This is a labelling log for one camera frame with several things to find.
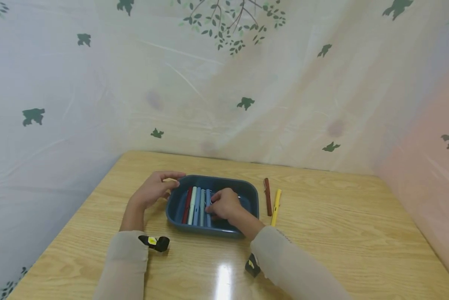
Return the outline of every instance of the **beige sleeve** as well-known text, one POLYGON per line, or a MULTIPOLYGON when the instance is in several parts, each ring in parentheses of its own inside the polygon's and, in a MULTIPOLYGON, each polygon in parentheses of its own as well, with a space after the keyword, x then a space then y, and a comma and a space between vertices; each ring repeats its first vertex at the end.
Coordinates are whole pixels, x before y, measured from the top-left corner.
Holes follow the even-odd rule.
POLYGON ((252 241, 251 247, 265 277, 293 299, 351 299, 321 263, 291 243, 276 228, 263 228, 252 241))
POLYGON ((148 246, 142 231, 118 232, 110 242, 93 300, 143 300, 148 246))

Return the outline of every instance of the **pink fabric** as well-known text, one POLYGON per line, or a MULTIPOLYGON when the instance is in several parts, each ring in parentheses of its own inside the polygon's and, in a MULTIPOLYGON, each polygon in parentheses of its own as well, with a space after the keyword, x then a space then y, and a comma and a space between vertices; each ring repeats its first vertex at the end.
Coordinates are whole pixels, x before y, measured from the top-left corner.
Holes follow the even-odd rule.
POLYGON ((411 214, 449 270, 449 72, 426 110, 378 174, 411 214))

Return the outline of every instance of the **marker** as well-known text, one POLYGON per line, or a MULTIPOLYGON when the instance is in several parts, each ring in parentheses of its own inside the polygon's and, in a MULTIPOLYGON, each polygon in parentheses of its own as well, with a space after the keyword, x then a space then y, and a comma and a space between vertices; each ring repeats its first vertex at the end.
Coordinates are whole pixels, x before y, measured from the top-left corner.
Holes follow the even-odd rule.
POLYGON ((190 202, 190 212, 188 214, 188 225, 193 224, 194 203, 196 201, 196 187, 193 187, 192 200, 190 202))
POLYGON ((196 190, 196 200, 195 200, 194 213, 193 213, 193 225, 195 225, 195 226, 197 226, 197 219, 200 215, 200 199, 201 199, 201 187, 199 187, 196 190))
POLYGON ((274 210, 273 210, 273 216, 271 217, 271 226, 276 226, 276 219, 278 218, 278 208, 279 208, 279 199, 281 199, 281 190, 278 189, 276 191, 276 197, 274 199, 274 210))
POLYGON ((200 199, 200 226, 205 225, 205 197, 205 189, 202 189, 200 199))
POLYGON ((271 209, 271 196, 269 195, 269 180, 268 178, 264 179, 264 193, 266 195, 266 211, 268 212, 268 217, 271 217, 273 211, 271 209))
MULTIPOLYGON (((206 190, 206 207, 211 206, 211 191, 206 190)), ((211 227, 211 214, 206 214, 206 226, 211 227)))
POLYGON ((185 211, 183 212, 183 219, 181 220, 182 224, 187 224, 188 222, 188 213, 190 212, 190 201, 192 200, 193 187, 188 189, 188 194, 186 195, 186 204, 185 211))

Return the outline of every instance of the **plastic tray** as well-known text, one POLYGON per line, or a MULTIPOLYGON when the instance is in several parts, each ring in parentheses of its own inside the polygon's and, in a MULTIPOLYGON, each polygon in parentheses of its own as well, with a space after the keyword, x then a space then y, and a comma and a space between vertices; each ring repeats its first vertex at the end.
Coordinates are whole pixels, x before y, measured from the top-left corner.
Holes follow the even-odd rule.
POLYGON ((189 187, 210 189, 211 195, 224 188, 231 188, 238 194, 241 206, 256 218, 259 218, 259 201, 256 188, 249 182, 219 177, 188 175, 180 179, 180 186, 171 192, 168 198, 166 216, 171 224, 179 230, 213 236, 242 238, 243 234, 226 220, 212 221, 211 227, 182 224, 189 187))

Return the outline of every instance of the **wood grain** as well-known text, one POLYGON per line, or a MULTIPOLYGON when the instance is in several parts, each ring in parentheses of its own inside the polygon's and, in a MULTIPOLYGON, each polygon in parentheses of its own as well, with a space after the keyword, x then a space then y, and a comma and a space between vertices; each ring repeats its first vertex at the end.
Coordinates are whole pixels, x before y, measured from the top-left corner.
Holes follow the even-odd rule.
MULTIPOLYGON (((276 227, 355 299, 449 299, 448 272, 377 177, 138 151, 120 158, 10 299, 91 299, 127 200, 154 170, 249 181, 265 224, 268 177, 272 195, 282 189, 276 227)), ((146 299, 288 299, 262 273, 244 271, 249 241, 177 231, 165 205, 145 216, 148 234, 171 239, 167 255, 150 251, 146 299)))

